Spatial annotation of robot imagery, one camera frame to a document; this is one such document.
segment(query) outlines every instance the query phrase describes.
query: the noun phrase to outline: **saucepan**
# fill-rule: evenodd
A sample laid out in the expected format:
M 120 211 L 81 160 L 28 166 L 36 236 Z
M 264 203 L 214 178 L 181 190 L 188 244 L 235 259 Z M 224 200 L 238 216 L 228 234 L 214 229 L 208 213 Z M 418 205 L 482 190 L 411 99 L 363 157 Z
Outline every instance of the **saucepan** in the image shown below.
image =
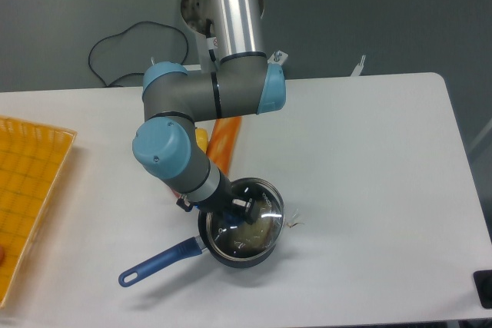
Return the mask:
M 260 207 L 256 222 L 247 224 L 228 214 L 200 212 L 199 236 L 126 270 L 118 279 L 120 285 L 129 287 L 179 260 L 201 255 L 206 249 L 219 262 L 233 268 L 253 267 L 267 259 L 284 228 L 282 197 L 272 184 L 260 178 L 242 178 L 231 186 L 233 194 L 256 201 Z

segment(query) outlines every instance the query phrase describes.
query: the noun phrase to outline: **white table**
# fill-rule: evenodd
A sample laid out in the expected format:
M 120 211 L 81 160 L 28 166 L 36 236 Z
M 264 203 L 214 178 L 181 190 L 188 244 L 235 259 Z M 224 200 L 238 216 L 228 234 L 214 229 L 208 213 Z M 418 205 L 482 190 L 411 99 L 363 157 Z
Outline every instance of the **white table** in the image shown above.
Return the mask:
M 246 117 L 231 178 L 299 208 L 250 270 L 209 253 L 127 289 L 120 272 L 198 234 L 133 158 L 139 88 L 0 94 L 0 114 L 78 132 L 0 325 L 281 327 L 490 317 L 472 273 L 492 247 L 444 81 L 288 82 L 284 110 Z

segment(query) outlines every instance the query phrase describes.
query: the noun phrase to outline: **gray wall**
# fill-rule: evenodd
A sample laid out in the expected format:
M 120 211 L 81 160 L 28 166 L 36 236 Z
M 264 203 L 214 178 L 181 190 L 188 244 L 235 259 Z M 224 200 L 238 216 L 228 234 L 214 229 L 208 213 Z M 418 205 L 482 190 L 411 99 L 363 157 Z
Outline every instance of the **gray wall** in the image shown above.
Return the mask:
M 0 91 L 90 88 L 100 38 L 143 20 L 182 27 L 179 0 L 0 0 Z M 265 0 L 268 54 L 291 56 L 288 78 L 349 75 L 362 54 L 370 75 L 435 71 L 444 76 L 465 146 L 492 117 L 492 0 Z M 188 64 L 198 62 L 190 36 Z M 144 71 L 150 57 L 179 61 L 181 39 L 141 28 L 107 43 L 95 67 L 112 81 Z M 139 84 L 140 79 L 127 81 Z M 492 149 L 474 162 L 492 220 Z
M 0 90 L 101 87 L 87 67 L 92 45 L 144 20 L 183 28 L 179 1 L 0 0 Z M 94 66 L 112 81 L 145 71 L 151 56 L 180 61 L 184 53 L 184 42 L 172 31 L 144 26 L 97 49 Z

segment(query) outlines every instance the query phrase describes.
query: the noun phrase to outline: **yellow grid tray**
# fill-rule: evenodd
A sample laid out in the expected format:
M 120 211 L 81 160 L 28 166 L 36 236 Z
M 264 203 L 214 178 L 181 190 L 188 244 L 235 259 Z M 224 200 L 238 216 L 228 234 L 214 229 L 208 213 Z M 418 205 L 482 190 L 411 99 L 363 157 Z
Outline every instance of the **yellow grid tray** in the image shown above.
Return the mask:
M 0 116 L 0 308 L 76 132 Z

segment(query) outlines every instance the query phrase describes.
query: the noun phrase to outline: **blue pot handle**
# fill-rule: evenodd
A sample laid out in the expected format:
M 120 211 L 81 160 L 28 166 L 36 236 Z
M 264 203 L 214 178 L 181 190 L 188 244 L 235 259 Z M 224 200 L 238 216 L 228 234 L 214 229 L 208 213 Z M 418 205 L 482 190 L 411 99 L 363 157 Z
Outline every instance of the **blue pot handle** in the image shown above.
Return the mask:
M 171 264 L 176 263 L 179 260 L 186 259 L 187 257 L 196 257 L 201 255 L 201 248 L 198 245 L 195 237 L 188 238 L 187 240 L 174 245 L 170 249 L 163 251 L 151 257 L 150 259 L 140 263 L 139 265 L 128 269 L 126 272 L 120 274 L 118 282 L 122 287 L 130 287 L 131 285 L 151 276 L 161 269 L 169 267 Z M 132 274 L 136 274 L 135 278 L 126 280 Z

